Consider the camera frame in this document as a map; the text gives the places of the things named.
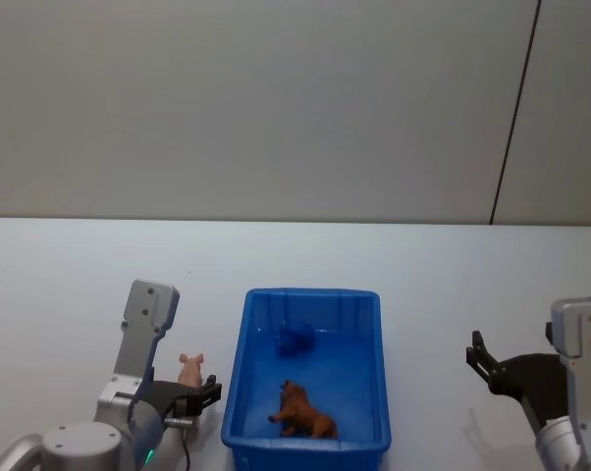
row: blue tray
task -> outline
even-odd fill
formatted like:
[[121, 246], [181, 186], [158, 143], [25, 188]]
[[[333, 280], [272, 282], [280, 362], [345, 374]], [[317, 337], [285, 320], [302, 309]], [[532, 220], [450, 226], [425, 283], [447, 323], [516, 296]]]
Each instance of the blue tray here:
[[[281, 356], [284, 320], [315, 329], [313, 349]], [[280, 438], [267, 420], [280, 409], [280, 385], [306, 388], [311, 404], [337, 422], [338, 440]], [[350, 289], [253, 289], [245, 298], [222, 426], [238, 471], [378, 469], [392, 437], [380, 301]]]

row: brown horse toy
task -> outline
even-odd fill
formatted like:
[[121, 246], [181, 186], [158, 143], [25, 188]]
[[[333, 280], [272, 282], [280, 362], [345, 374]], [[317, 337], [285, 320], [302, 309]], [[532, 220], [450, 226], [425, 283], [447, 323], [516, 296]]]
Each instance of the brown horse toy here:
[[270, 422], [287, 423], [281, 437], [304, 434], [312, 439], [337, 438], [335, 421], [311, 406], [302, 386], [286, 380], [281, 390], [280, 412], [269, 416]]

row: white tabletop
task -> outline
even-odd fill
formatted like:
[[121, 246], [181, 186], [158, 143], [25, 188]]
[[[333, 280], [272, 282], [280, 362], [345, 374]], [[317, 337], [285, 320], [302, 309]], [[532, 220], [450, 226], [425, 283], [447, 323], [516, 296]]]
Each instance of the white tabletop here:
[[[381, 296], [393, 442], [387, 467], [540, 470], [512, 399], [465, 365], [480, 329], [495, 356], [550, 352], [551, 302], [591, 294], [591, 229], [0, 220], [0, 452], [18, 435], [90, 420], [114, 366], [132, 281], [182, 293], [156, 378], [203, 352], [232, 373], [242, 302], [257, 287]], [[229, 470], [219, 427], [192, 469]]]

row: black cable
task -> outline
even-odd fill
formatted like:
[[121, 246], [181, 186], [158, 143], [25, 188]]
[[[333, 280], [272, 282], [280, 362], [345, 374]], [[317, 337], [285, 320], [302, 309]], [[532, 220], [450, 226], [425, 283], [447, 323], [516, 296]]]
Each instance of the black cable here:
[[188, 430], [183, 429], [183, 431], [182, 431], [182, 448], [185, 451], [185, 456], [187, 457], [187, 471], [189, 471], [190, 470], [190, 454], [188, 454], [187, 437], [188, 437]]
[[522, 98], [522, 89], [524, 88], [524, 80], [527, 77], [527, 69], [529, 68], [529, 58], [531, 57], [531, 47], [533, 46], [533, 38], [535, 37], [535, 29], [538, 26], [538, 17], [540, 16], [540, 7], [542, 7], [542, 0], [537, 0], [535, 7], [535, 15], [533, 17], [533, 26], [531, 27], [531, 34], [529, 35], [529, 43], [527, 44], [527, 54], [524, 58], [524, 66], [522, 68], [522, 77], [520, 78], [520, 85], [518, 86], [518, 94], [515, 98], [515, 107], [513, 108], [513, 117], [511, 118], [510, 133], [508, 135], [508, 144], [505, 148], [505, 157], [503, 159], [503, 166], [501, 167], [501, 174], [499, 176], [499, 184], [496, 187], [496, 196], [494, 197], [494, 204], [492, 205], [492, 215], [490, 216], [490, 226], [494, 224], [494, 217], [496, 216], [496, 207], [499, 203], [499, 194], [501, 193], [501, 185], [503, 184], [503, 175], [505, 174], [505, 166], [510, 156], [511, 138], [513, 137], [513, 128], [515, 127], [515, 120], [518, 117], [518, 108], [520, 107], [520, 98]]

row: gray robot arm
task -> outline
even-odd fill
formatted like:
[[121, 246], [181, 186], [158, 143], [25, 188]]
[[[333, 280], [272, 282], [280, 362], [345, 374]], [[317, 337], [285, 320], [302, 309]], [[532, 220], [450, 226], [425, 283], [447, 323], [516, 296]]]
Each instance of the gray robot arm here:
[[[191, 417], [172, 416], [175, 405], [182, 402], [184, 415], [198, 416], [221, 397], [215, 377], [200, 389], [153, 381], [156, 347], [173, 325], [179, 298], [171, 286], [135, 281], [121, 325], [124, 336], [117, 362], [97, 400], [94, 420], [56, 427], [44, 437], [18, 439], [0, 456], [0, 471], [30, 471], [35, 466], [40, 471], [136, 471], [159, 454], [168, 428], [193, 429], [196, 421]], [[171, 454], [172, 446], [166, 441], [163, 448]], [[160, 457], [170, 467], [159, 469], [176, 468], [181, 442], [178, 447], [169, 461]]]
[[494, 394], [520, 402], [548, 471], [591, 470], [591, 297], [556, 301], [546, 336], [558, 354], [499, 362], [478, 331], [466, 362]]

